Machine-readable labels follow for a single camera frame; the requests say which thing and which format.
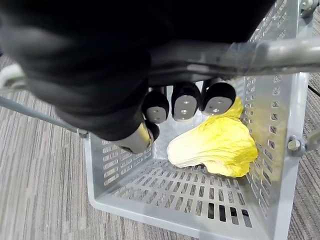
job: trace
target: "gray basket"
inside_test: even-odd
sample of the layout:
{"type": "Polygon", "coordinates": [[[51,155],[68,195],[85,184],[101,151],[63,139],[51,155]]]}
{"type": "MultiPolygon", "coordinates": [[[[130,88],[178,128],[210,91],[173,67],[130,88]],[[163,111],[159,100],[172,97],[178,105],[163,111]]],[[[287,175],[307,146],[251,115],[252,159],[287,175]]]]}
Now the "gray basket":
{"type": "MultiPolygon", "coordinates": [[[[251,40],[309,33],[298,3],[279,0],[251,40]]],[[[168,143],[205,117],[197,112],[187,123],[169,117],[159,125],[153,148],[137,155],[92,134],[85,140],[92,206],[203,240],[287,239],[300,160],[290,156],[287,144],[290,136],[302,139],[308,74],[245,77],[232,84],[242,97],[243,123],[259,152],[246,177],[170,164],[168,143]]]]}

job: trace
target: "screw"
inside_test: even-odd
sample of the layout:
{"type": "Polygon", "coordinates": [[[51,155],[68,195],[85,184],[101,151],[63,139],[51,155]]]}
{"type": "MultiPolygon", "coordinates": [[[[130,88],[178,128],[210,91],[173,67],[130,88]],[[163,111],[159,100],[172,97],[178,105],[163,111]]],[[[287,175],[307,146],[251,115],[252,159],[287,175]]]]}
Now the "screw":
{"type": "Polygon", "coordinates": [[[300,145],[301,145],[300,142],[294,139],[288,143],[288,149],[291,151],[297,151],[300,148],[300,145]]]}
{"type": "Polygon", "coordinates": [[[78,134],[78,136],[81,138],[81,139],[85,139],[87,136],[88,136],[88,131],[84,130],[84,129],[80,129],[78,128],[76,130],[76,133],[78,134]]]}

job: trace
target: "rubber fingertip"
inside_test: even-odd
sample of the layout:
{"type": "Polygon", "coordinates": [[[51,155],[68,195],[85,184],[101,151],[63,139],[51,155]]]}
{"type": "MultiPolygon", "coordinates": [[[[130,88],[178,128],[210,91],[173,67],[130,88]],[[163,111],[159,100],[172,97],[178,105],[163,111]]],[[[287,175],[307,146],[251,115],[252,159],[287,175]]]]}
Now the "rubber fingertip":
{"type": "Polygon", "coordinates": [[[145,125],[151,131],[151,133],[153,135],[153,141],[155,141],[159,137],[159,134],[160,134],[159,127],[156,124],[151,123],[149,121],[145,121],[145,125]]]}

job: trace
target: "plastic basket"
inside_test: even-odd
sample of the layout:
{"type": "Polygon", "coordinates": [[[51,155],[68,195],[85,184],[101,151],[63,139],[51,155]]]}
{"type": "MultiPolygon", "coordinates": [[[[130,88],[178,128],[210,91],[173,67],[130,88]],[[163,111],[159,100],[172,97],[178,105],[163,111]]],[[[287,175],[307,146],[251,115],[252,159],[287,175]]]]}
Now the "plastic basket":
{"type": "MultiPolygon", "coordinates": [[[[310,24],[300,19],[299,2],[279,0],[251,41],[309,32],[310,24]]],[[[287,239],[300,160],[290,156],[287,144],[291,136],[302,139],[308,74],[245,77],[232,84],[242,97],[243,123],[259,152],[247,176],[171,165],[168,143],[204,116],[197,112],[187,123],[169,117],[160,124],[152,149],[137,155],[92,134],[85,140],[92,206],[203,240],[287,239]]]]}

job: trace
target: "striped carpet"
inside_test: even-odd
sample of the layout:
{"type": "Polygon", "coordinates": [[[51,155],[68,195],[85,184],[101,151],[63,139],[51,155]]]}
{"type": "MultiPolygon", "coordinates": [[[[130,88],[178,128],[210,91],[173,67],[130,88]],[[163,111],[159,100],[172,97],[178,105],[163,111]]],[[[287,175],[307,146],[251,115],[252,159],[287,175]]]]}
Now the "striped carpet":
{"type": "MultiPolygon", "coordinates": [[[[314,35],[320,36],[320,13],[314,35]]],[[[9,64],[0,58],[1,67],[9,64]]],[[[320,74],[310,77],[320,90],[320,74]]],[[[7,95],[44,114],[27,92],[7,95]]],[[[82,141],[52,124],[0,108],[0,240],[191,240],[189,236],[93,209],[82,141]]],[[[320,98],[308,92],[304,133],[320,127],[320,98]]],[[[320,152],[300,162],[288,239],[319,239],[320,152]]]]}

